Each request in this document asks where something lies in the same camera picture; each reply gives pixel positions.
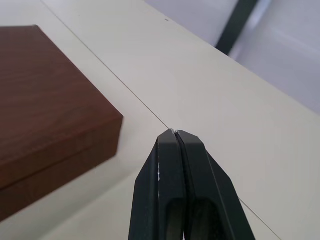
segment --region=white table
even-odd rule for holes
[[[0,223],[1,239],[126,239],[133,172],[167,127],[199,136],[282,239],[320,235],[319,116],[141,0],[44,3],[0,1],[0,25],[39,25],[125,121],[114,159]],[[257,240],[278,239],[243,208]]]

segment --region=wooden box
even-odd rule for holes
[[[0,221],[114,156],[122,120],[39,27],[0,27]]]

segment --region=box lid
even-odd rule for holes
[[[38,26],[0,27],[0,189],[117,134],[122,118]]]

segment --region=white wall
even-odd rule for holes
[[[146,0],[215,46],[236,0]],[[273,0],[237,61],[320,114],[320,1]]]

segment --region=brown wooden box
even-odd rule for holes
[[[0,221],[114,156],[122,120],[39,27],[0,27]]]

